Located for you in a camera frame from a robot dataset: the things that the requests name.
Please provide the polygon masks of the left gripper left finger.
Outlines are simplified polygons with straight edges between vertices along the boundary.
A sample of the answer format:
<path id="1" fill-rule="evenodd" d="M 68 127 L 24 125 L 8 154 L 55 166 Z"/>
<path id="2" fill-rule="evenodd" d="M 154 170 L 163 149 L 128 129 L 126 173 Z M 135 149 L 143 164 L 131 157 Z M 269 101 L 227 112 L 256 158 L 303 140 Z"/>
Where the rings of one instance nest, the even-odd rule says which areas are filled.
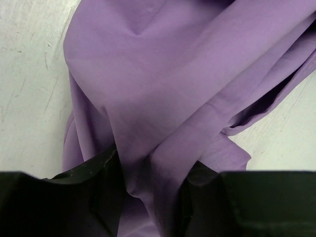
<path id="1" fill-rule="evenodd" d="M 3 237 L 115 237 L 126 189 L 117 148 L 51 179 L 0 174 Z"/>

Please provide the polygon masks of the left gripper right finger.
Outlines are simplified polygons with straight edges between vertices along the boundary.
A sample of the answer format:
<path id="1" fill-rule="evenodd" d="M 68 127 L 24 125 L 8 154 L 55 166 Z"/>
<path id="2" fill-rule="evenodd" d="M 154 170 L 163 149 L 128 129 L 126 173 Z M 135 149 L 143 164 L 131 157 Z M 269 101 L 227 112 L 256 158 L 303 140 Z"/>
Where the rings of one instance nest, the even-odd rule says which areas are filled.
<path id="1" fill-rule="evenodd" d="M 228 171 L 197 162 L 179 195 L 181 237 L 313 237 L 316 174 Z"/>

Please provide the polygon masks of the purple trousers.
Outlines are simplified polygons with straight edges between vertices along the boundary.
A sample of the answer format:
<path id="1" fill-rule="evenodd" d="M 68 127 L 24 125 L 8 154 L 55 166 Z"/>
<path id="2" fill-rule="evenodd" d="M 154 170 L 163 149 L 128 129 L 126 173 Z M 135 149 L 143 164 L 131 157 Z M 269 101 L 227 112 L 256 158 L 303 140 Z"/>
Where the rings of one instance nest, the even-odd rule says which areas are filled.
<path id="1" fill-rule="evenodd" d="M 64 41 L 73 109 L 63 168 L 116 144 L 120 237 L 172 237 L 201 161 L 243 170 L 230 140 L 316 68 L 313 0 L 83 0 Z"/>

